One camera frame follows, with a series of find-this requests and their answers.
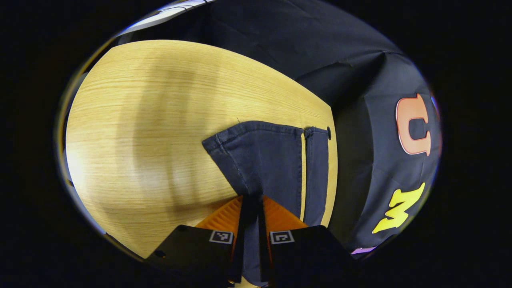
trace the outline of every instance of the wood grain surface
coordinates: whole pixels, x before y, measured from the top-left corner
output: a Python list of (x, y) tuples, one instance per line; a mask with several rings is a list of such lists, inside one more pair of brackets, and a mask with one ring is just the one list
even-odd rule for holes
[(71, 178), (105, 231), (146, 258), (177, 225), (236, 196), (201, 141), (249, 120), (330, 127), (327, 226), (337, 181), (330, 107), (264, 64), (198, 43), (133, 42), (98, 61), (69, 115)]

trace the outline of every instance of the stitching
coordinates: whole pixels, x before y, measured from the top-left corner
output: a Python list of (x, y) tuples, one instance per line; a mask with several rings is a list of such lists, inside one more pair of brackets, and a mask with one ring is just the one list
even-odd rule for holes
[(225, 141), (221, 141), (221, 142), (219, 142), (219, 144), (220, 145), (222, 145), (222, 144), (224, 144), (224, 145), (225, 144), (229, 144), (229, 143), (233, 142), (234, 140), (236, 140), (240, 136), (243, 136), (243, 135), (251, 133), (251, 132), (259, 132), (259, 131), (273, 132), (273, 133), (278, 133), (278, 134), (296, 135), (295, 131), (286, 132), (286, 131), (274, 131), (274, 130), (271, 130), (271, 129), (264, 129), (264, 128), (254, 128), (254, 130), (245, 131), (242, 134), (237, 134), (236, 136), (233, 136), (232, 138), (229, 138), (229, 139), (227, 139)]
[(252, 194), (252, 191), (251, 189), (249, 189), (249, 186), (247, 185), (247, 182), (245, 181), (244, 179), (244, 175), (242, 175), (242, 172), (240, 172), (240, 168), (238, 168), (238, 165), (236, 163), (236, 161), (234, 160), (233, 156), (224, 148), (224, 146), (222, 145), (222, 143), (220, 142), (219, 140), (219, 136), (218, 135), (215, 135), (215, 138), (217, 140), (217, 143), (219, 144), (219, 147), (221, 148), (221, 150), (223, 152), (225, 152), (229, 158), (231, 159), (231, 161), (233, 162), (234, 164), (234, 167), (237, 169), (237, 172), (238, 172), (238, 175), (240, 175), (240, 178), (242, 179), (242, 182), (244, 183), (245, 185), (245, 188), (247, 189), (247, 191), (249, 192), (249, 194)]
[[(311, 133), (307, 139), (313, 140), (313, 135), (314, 135), (314, 132)], [(306, 216), (307, 216), (307, 212), (308, 212), (307, 207), (311, 200), (310, 197), (308, 197), (308, 195), (311, 193), (311, 190), (310, 190), (310, 182), (311, 181), (308, 181), (308, 175), (310, 175), (310, 173), (308, 173), (308, 168), (310, 167), (310, 165), (308, 165), (308, 159), (311, 158), (311, 146), (312, 146), (311, 141), (308, 141), (308, 143), (306, 144), (306, 204), (304, 205), (304, 220), (306, 220)]]

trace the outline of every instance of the yellow letter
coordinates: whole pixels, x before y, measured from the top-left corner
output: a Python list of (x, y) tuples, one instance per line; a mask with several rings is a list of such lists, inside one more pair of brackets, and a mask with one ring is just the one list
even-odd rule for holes
[(391, 197), (389, 207), (393, 207), (398, 203), (402, 204), (387, 211), (386, 216), (391, 217), (392, 219), (384, 218), (379, 221), (377, 226), (375, 226), (375, 229), (372, 231), (372, 234), (389, 228), (396, 228), (402, 225), (407, 219), (407, 216), (409, 216), (406, 213), (406, 210), (409, 209), (414, 203), (416, 203), (416, 201), (418, 201), (421, 193), (423, 193), (424, 188), (425, 183), (421, 184), (418, 189), (411, 192), (402, 192), (400, 189), (396, 190), (395, 193), (393, 193), (393, 197)]

